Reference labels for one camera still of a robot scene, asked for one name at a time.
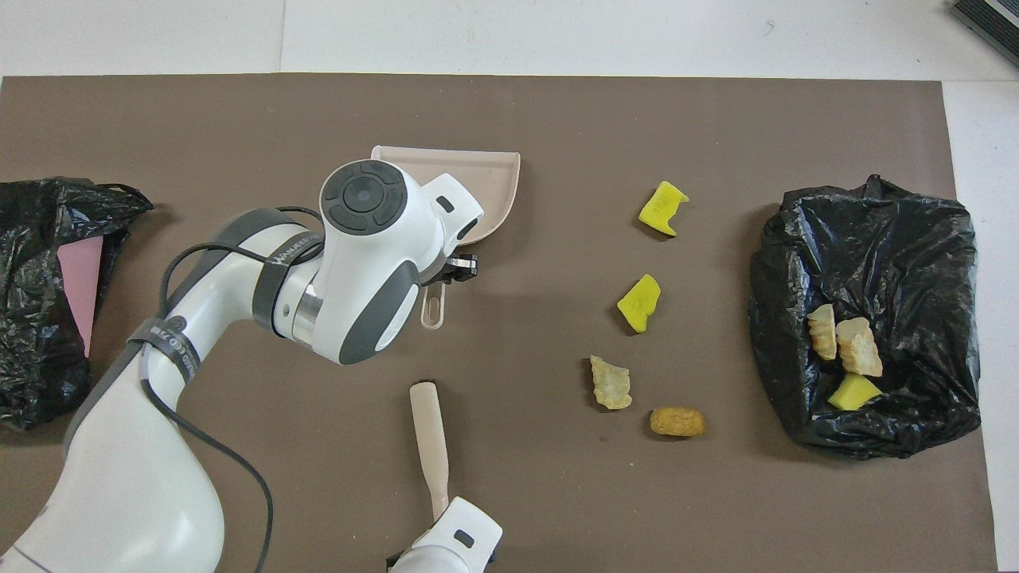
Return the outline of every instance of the black plastic bag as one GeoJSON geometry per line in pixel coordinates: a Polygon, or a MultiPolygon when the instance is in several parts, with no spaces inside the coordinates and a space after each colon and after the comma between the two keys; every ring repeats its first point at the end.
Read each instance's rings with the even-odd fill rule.
{"type": "Polygon", "coordinates": [[[150,209],[152,203],[126,186],[66,177],[0,184],[0,422],[30,429],[85,400],[89,363],[64,296],[57,248],[105,237],[102,299],[127,224],[150,209]]]}
{"type": "Polygon", "coordinates": [[[795,440],[858,459],[909,456],[980,425],[974,313],[976,248],[956,201],[877,175],[846,191],[786,194],[750,264],[750,337],[768,400],[795,440]],[[811,350],[806,315],[870,320],[883,395],[858,411],[827,399],[840,359],[811,350]]]}

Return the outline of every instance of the white table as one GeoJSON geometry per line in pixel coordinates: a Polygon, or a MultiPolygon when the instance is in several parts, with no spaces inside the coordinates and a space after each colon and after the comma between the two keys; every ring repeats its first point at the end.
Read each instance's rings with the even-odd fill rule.
{"type": "Polygon", "coordinates": [[[366,71],[944,82],[979,240],[980,405],[998,564],[1019,570],[1019,68],[942,0],[0,0],[0,77],[366,71]]]}

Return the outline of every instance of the dustpan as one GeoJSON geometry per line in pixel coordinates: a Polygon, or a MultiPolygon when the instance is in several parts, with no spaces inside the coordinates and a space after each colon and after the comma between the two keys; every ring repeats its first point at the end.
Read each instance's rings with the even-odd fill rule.
{"type": "MultiPolygon", "coordinates": [[[[509,214],[517,197],[520,154],[515,151],[458,151],[377,145],[372,159],[399,165],[422,185],[449,173],[478,200],[485,216],[474,225],[460,245],[477,243],[495,231],[509,214]]],[[[424,290],[421,324],[430,330],[442,326],[445,317],[445,283],[434,282],[424,290]]]]}

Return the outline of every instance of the yellow sponge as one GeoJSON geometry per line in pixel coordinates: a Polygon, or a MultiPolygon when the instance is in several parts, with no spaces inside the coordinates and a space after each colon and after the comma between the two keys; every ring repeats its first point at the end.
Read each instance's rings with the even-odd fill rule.
{"type": "Polygon", "coordinates": [[[680,203],[687,201],[690,201],[690,198],[683,195],[683,192],[676,189],[676,186],[668,181],[661,181],[658,184],[658,189],[654,190],[654,195],[640,210],[640,215],[637,218],[655,230],[676,237],[676,231],[668,226],[668,219],[676,214],[680,203]]]}
{"type": "Polygon", "coordinates": [[[860,406],[880,394],[881,390],[877,389],[866,376],[850,372],[846,374],[839,389],[828,399],[828,404],[840,410],[859,410],[860,406]]]}
{"type": "Polygon", "coordinates": [[[645,274],[615,303],[615,308],[620,309],[634,330],[643,332],[647,330],[647,318],[654,314],[660,295],[658,282],[650,274],[645,274]]]}

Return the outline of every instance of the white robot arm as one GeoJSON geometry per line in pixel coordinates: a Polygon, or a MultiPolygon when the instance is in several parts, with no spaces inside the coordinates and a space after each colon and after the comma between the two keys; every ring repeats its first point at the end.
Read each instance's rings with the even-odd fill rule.
{"type": "MultiPolygon", "coordinates": [[[[392,342],[422,284],[476,273],[476,259],[450,256],[483,212],[449,175],[420,187],[396,165],[356,161],[326,179],[320,207],[324,238],[259,209],[204,247],[212,250],[161,316],[131,335],[72,420],[56,488],[0,558],[0,573],[213,572],[223,544],[219,498],[155,405],[172,416],[233,321],[254,319],[353,364],[392,342]]],[[[392,571],[480,573],[501,532],[454,500],[392,571]]]]}

